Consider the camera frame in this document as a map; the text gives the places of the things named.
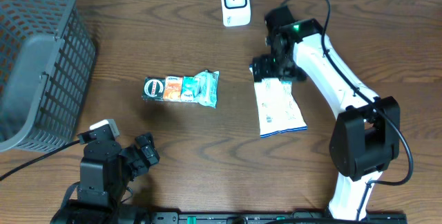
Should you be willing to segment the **light green tissue pack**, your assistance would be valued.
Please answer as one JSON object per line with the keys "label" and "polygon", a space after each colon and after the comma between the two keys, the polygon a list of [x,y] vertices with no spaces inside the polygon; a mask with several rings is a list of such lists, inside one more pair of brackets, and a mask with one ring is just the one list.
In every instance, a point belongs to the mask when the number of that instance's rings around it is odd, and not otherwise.
{"label": "light green tissue pack", "polygon": [[216,107],[219,76],[220,73],[218,71],[202,71],[195,76],[200,81],[199,93],[196,97],[197,103],[202,106]]}

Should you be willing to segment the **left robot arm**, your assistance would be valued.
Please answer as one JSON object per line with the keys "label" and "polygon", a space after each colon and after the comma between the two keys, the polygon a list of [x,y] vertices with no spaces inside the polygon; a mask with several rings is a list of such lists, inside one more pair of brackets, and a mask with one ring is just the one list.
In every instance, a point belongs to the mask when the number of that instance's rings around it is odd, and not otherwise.
{"label": "left robot arm", "polygon": [[65,193],[51,223],[150,223],[148,211],[124,204],[128,184],[147,174],[160,161],[153,136],[142,134],[135,144],[122,148],[113,134],[89,131],[80,162],[80,181]]}

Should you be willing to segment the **green Zam-Buk box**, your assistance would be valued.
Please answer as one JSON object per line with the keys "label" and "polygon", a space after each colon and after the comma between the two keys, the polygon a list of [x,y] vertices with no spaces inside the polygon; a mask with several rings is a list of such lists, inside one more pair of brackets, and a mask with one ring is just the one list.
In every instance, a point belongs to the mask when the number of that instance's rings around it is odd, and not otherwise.
{"label": "green Zam-Buk box", "polygon": [[143,100],[163,101],[166,80],[164,78],[146,77],[142,91]]}

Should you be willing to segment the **orange Kleenex tissue pack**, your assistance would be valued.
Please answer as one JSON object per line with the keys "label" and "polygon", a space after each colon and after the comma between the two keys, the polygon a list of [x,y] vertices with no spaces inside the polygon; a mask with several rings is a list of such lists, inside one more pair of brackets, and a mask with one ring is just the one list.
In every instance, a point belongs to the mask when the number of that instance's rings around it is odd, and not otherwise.
{"label": "orange Kleenex tissue pack", "polygon": [[182,93],[182,77],[168,76],[165,79],[163,100],[180,102]]}

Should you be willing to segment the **yellow wet wipes pack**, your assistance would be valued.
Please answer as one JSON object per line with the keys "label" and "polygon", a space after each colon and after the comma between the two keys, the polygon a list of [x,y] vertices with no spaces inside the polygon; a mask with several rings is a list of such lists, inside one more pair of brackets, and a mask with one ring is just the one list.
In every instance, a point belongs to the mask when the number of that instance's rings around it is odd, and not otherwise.
{"label": "yellow wet wipes pack", "polygon": [[292,95],[291,81],[267,78],[255,82],[254,89],[261,138],[307,130],[307,124]]}

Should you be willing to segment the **teal Kleenex tissue pack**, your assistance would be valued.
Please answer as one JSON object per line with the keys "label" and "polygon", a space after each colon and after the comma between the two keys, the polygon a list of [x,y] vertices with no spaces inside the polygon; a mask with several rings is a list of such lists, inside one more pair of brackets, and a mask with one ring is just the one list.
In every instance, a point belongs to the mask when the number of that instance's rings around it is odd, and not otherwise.
{"label": "teal Kleenex tissue pack", "polygon": [[200,79],[196,77],[184,77],[182,81],[182,102],[197,102],[200,93]]}

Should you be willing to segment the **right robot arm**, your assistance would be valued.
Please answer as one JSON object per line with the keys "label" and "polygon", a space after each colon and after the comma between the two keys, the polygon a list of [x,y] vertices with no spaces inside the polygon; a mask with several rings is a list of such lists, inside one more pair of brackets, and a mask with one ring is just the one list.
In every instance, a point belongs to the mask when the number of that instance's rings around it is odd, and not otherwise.
{"label": "right robot arm", "polygon": [[271,52],[253,59],[255,83],[312,80],[336,118],[329,153],[338,180],[327,211],[332,218],[367,220],[373,186],[399,154],[398,102],[355,76],[316,19],[296,20],[280,6],[265,15],[265,25]]}

